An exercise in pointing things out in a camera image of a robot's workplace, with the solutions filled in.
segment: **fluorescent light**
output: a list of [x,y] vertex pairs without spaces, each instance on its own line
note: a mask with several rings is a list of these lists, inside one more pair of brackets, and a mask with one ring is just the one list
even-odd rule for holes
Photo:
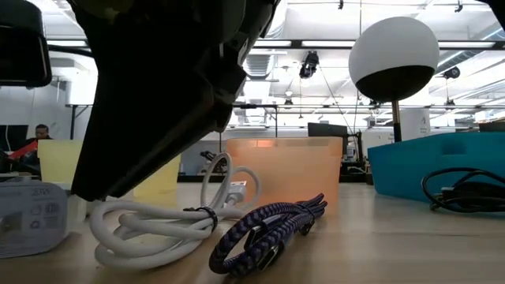
[[88,47],[83,40],[48,40],[47,44],[60,47]]
[[353,40],[304,40],[303,47],[353,47],[356,42]]
[[278,50],[251,50],[249,55],[287,55],[287,52]]
[[494,46],[494,42],[439,42],[441,48],[489,48]]
[[254,47],[290,47],[290,40],[263,39],[254,43]]

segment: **ceiling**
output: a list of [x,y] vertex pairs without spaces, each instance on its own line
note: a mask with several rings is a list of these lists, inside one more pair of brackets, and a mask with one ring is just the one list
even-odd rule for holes
[[[48,39],[85,39],[82,30],[69,16],[69,7],[64,0],[30,1],[43,11]],[[283,19],[282,32],[275,35],[276,39],[355,40],[377,21],[397,16],[413,17],[424,22],[433,30],[438,40],[482,40],[490,31],[500,28],[489,7],[473,0],[462,0],[463,9],[459,13],[455,12],[458,8],[457,0],[345,0],[342,9],[339,9],[338,0],[284,1],[287,1],[286,16],[285,20]],[[294,104],[355,105],[357,89],[349,80],[348,70],[350,50],[316,51],[320,57],[320,67],[309,80],[300,80],[297,73],[307,50],[277,50],[272,57],[273,71],[268,78],[266,94],[258,95],[256,92],[250,98],[245,94],[241,99],[256,102],[259,96],[262,103],[283,104],[288,93],[291,94]],[[457,53],[458,51],[454,50],[441,51],[441,58],[450,58]],[[505,50],[479,53],[458,64],[462,71],[458,79],[446,82],[440,76],[434,77],[426,93],[417,99],[411,99],[408,104],[443,105],[448,96],[454,99],[457,105],[505,104],[505,100],[501,99],[505,99],[503,62]],[[90,69],[95,68],[92,62],[85,62],[83,65]],[[364,97],[360,97],[358,102],[368,104]],[[300,110],[291,108],[282,112],[295,114]],[[324,111],[341,115],[341,110],[337,108]],[[434,110],[433,117],[441,113],[464,118],[477,111],[467,109],[451,114],[445,110]],[[304,108],[302,112],[319,117],[319,111],[316,109]],[[369,116],[370,114],[360,114],[358,121]]]

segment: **white wall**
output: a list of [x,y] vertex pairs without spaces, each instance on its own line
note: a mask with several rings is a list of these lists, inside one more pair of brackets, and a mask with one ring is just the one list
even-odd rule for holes
[[45,124],[53,138],[69,139],[72,111],[65,107],[63,84],[60,83],[60,91],[56,82],[32,90],[0,88],[0,125],[29,125],[29,138],[34,137],[38,124]]

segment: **table surface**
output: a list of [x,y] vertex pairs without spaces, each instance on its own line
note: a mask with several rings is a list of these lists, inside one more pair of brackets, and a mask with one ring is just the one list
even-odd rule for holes
[[[195,206],[198,184],[181,185],[178,202]],[[427,204],[377,196],[366,185],[341,184],[339,201],[307,237],[297,235],[279,261],[243,283],[503,283],[505,218],[431,212]],[[110,224],[114,225],[114,216]],[[219,226],[193,254],[150,271],[96,263],[96,241],[83,228],[55,250],[0,260],[3,283],[232,283],[208,268]]]

